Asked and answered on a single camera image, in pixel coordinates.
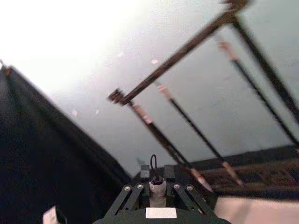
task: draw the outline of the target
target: screw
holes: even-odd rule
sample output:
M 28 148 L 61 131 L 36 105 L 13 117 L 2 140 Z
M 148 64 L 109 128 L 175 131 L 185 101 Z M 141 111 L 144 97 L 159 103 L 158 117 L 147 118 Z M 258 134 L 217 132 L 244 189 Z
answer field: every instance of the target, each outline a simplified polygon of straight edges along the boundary
M 130 186 L 126 186 L 124 189 L 125 190 L 131 190 L 131 187 Z
M 187 190 L 193 190 L 193 187 L 191 185 L 187 186 Z

